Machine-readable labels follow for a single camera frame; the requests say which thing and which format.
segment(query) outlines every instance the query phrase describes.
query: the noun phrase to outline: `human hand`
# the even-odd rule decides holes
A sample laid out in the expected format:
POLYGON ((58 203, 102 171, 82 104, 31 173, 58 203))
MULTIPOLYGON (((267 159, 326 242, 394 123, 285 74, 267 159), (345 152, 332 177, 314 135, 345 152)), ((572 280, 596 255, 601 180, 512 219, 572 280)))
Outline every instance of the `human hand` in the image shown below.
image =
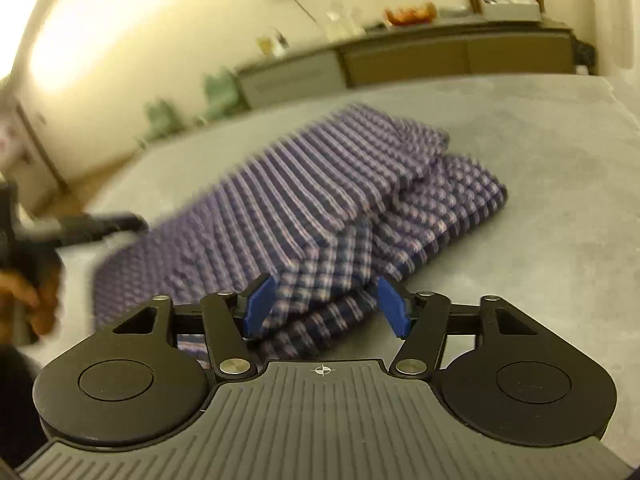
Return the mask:
POLYGON ((36 290, 19 272, 0 271, 0 313, 5 314, 0 315, 0 344, 12 341, 12 316, 6 313, 14 307, 15 301, 25 305, 27 319, 37 335, 45 335, 55 326, 62 266, 51 264, 43 276, 36 290))

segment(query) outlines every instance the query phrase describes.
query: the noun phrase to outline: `folded fabric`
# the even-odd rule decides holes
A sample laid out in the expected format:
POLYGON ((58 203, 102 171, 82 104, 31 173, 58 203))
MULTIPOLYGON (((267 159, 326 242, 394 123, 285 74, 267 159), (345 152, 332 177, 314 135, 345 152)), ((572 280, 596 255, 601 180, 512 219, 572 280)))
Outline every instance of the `folded fabric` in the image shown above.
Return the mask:
POLYGON ((448 141, 353 105, 274 142, 97 269, 98 327, 156 294, 194 303, 269 272, 258 355, 315 354, 375 309, 377 275, 411 274, 504 205, 505 187, 444 155, 448 141))

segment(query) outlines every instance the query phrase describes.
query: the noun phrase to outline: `blue gripper pad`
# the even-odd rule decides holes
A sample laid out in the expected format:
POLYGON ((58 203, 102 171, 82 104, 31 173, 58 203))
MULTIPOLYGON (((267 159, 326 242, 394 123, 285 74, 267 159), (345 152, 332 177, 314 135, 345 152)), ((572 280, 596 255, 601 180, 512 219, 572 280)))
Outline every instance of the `blue gripper pad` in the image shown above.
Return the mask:
POLYGON ((245 337, 257 335, 262 322, 269 315, 269 311, 276 299, 276 280, 269 276, 258 289, 249 296, 246 315, 242 320, 245 337))
POLYGON ((385 314, 396 337, 406 338, 411 331, 411 320, 406 314, 404 298, 384 278, 378 279, 378 306, 385 314))

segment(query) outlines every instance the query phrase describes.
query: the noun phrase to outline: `white box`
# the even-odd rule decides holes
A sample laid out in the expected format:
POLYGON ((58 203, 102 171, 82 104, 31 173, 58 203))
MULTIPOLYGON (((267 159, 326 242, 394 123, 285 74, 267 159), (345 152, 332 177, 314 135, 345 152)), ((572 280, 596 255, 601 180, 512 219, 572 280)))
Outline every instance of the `white box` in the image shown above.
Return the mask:
POLYGON ((490 22, 539 22, 536 0, 480 0, 482 15, 490 22))

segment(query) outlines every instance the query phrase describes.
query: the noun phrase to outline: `black circular disc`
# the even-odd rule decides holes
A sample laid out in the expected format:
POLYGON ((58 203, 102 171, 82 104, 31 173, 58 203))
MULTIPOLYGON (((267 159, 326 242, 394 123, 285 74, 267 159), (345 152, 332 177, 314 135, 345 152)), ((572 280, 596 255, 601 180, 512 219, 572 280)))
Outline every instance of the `black circular disc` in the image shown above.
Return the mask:
POLYGON ((33 387, 47 431, 89 446, 130 446, 193 416, 209 382, 195 359, 166 341, 168 316, 158 310, 153 333, 101 330, 50 362, 33 387))
POLYGON ((602 436, 616 406, 610 376, 557 338, 505 336, 442 370, 442 397, 466 425, 520 446, 602 436))
POLYGON ((506 365, 498 370, 496 378, 511 399, 531 404, 555 402, 571 389, 569 377, 560 368, 534 361, 506 365))
POLYGON ((148 366, 119 359, 87 368, 79 384, 82 391, 94 399, 127 400, 146 392, 153 380, 154 374, 148 366))

